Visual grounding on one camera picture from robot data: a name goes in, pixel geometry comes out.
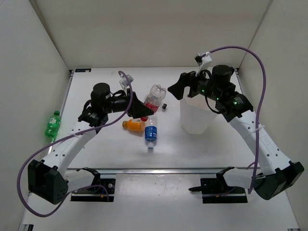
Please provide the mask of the clear bottle red label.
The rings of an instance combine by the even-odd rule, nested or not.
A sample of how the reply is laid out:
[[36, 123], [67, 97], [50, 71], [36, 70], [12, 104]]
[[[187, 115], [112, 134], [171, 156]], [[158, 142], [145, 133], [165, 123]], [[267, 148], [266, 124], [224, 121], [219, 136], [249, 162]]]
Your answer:
[[153, 85], [145, 98], [144, 105], [156, 113], [166, 94], [166, 88], [161, 85]]

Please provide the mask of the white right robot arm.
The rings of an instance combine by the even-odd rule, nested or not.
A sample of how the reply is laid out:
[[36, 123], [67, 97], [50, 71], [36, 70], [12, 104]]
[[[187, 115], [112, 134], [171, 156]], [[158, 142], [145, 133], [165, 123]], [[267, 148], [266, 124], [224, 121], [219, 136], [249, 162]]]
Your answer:
[[290, 188], [304, 172], [300, 162], [292, 162], [274, 143], [249, 100], [236, 91], [231, 82], [234, 68], [216, 65], [212, 71], [202, 70], [182, 73], [168, 91], [181, 100], [184, 90], [189, 88], [189, 98], [197, 95], [215, 102], [214, 113], [224, 119], [240, 134], [255, 156], [257, 170], [228, 167], [216, 174], [213, 184], [221, 192], [240, 187], [253, 190], [264, 200], [270, 200]]

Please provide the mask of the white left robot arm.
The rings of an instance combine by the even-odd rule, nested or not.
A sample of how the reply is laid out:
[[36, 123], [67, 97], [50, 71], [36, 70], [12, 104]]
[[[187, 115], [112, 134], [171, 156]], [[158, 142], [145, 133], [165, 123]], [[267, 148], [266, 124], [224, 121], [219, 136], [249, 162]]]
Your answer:
[[89, 167], [67, 173], [67, 168], [83, 147], [105, 127], [110, 113], [124, 112], [134, 119], [151, 116], [154, 112], [147, 108], [135, 92], [119, 90], [111, 93], [106, 83], [94, 85], [90, 100], [73, 128], [73, 135], [59, 145], [41, 161], [33, 160], [27, 167], [30, 192], [53, 205], [59, 204], [64, 196], [85, 187], [95, 193], [101, 187], [98, 172]]

